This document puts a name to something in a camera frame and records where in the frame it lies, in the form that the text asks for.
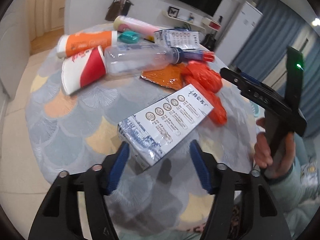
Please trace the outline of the right forearm teal sleeve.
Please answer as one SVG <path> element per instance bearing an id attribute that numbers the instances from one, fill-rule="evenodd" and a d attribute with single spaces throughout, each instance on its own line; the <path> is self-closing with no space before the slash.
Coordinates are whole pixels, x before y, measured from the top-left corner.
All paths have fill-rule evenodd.
<path id="1" fill-rule="evenodd" d="M 268 184 L 284 213 L 292 239 L 297 239 L 319 208 L 319 185 L 301 184 L 295 165 Z"/>

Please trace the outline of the right hand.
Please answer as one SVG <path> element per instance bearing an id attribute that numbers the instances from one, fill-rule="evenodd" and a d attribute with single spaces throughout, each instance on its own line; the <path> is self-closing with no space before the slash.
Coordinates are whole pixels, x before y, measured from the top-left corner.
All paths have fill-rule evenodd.
<path id="1" fill-rule="evenodd" d="M 273 159 L 271 157 L 271 150 L 268 145 L 264 132 L 257 134 L 257 142 L 254 145 L 254 161 L 262 169 L 268 168 L 273 165 Z M 280 164 L 274 169 L 271 174 L 271 179 L 277 179 L 286 175 L 296 156 L 296 144 L 293 133 L 288 133 L 285 138 L 285 154 L 282 157 Z"/>

